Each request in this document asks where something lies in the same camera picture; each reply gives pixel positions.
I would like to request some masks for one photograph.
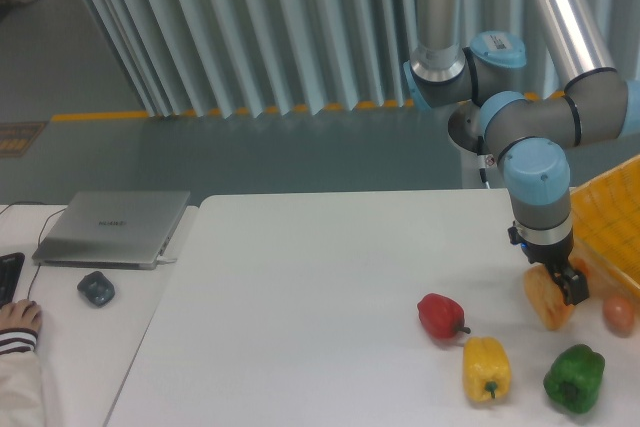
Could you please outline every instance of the laptop logo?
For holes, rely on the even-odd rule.
[[[127,225],[124,220],[100,220],[98,225],[103,227],[122,227],[123,225]]]

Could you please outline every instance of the computer mouse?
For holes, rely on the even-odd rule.
[[[96,307],[109,303],[116,295],[116,288],[98,270],[86,275],[78,284],[78,290]]]

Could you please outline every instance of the vertical blind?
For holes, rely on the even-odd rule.
[[[150,116],[403,106],[415,0],[85,0]],[[640,0],[588,0],[624,78],[640,77]],[[506,30],[527,46],[514,90],[558,79],[530,0],[463,0],[461,43]]]

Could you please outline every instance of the laptop lid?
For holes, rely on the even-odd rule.
[[[47,265],[153,269],[189,192],[78,192],[33,254]]]

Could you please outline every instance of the green bell pepper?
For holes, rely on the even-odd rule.
[[[544,390],[554,402],[583,414],[598,400],[604,357],[584,344],[574,345],[555,360],[544,377]]]

